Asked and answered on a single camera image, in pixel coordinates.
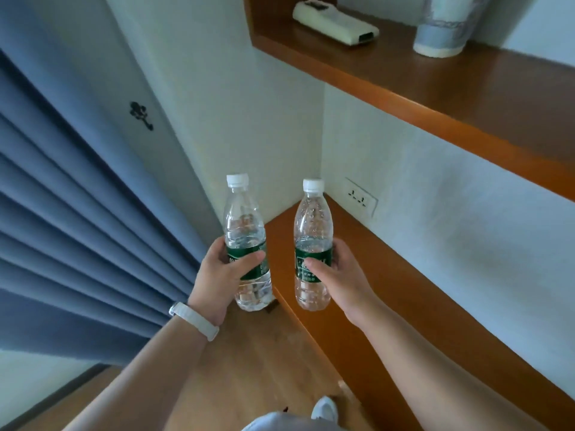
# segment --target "person's left hand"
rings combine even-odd
[[[196,284],[187,304],[212,324],[220,326],[240,285],[240,278],[265,257],[266,253],[257,251],[230,263],[224,236],[219,237],[212,243],[199,267]]]

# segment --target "forearm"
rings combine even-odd
[[[174,317],[65,431],[162,430],[206,343]]]
[[[359,325],[426,431],[545,429],[382,302],[370,303]]]

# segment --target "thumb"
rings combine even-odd
[[[318,277],[322,283],[331,286],[337,281],[338,273],[331,266],[323,263],[321,260],[308,257],[304,260],[305,266],[311,271],[313,275]]]
[[[266,258],[266,253],[256,251],[230,263],[229,269],[236,278],[241,278],[259,265]]]

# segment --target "white wristband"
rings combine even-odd
[[[193,311],[190,307],[181,302],[177,302],[171,306],[170,316],[173,316],[174,314],[177,314],[180,318],[195,326],[200,333],[208,338],[209,342],[214,340],[217,333],[220,331],[219,326],[212,325],[200,313]]]

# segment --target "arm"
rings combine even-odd
[[[264,257],[258,251],[227,264],[220,237],[202,261],[187,304],[212,324],[221,325],[240,278]],[[194,326],[174,316],[64,431],[163,429],[206,343]]]
[[[340,239],[334,266],[305,264],[370,341],[426,431],[544,430],[539,422],[452,362],[373,292]]]

